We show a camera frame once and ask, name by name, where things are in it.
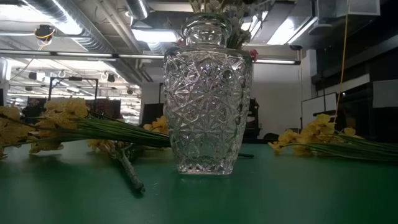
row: green table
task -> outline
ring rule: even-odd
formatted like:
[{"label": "green table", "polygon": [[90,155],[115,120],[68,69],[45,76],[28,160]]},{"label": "green table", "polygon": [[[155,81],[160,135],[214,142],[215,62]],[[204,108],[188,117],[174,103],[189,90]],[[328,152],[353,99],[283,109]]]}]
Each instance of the green table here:
[{"label": "green table", "polygon": [[138,195],[84,142],[27,151],[8,149],[0,162],[1,223],[398,223],[393,165],[275,157],[253,144],[242,152],[256,157],[239,158],[230,176],[187,176],[170,152],[153,152],[136,162],[146,185]]}]

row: glass vase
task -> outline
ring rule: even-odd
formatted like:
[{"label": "glass vase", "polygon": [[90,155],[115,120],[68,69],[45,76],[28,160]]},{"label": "glass vase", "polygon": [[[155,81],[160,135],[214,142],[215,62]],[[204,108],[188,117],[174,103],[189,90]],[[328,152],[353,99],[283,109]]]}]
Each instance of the glass vase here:
[{"label": "glass vase", "polygon": [[251,56],[227,49],[228,18],[199,13],[182,28],[185,47],[165,53],[165,114],[177,170],[232,173],[250,100]]}]

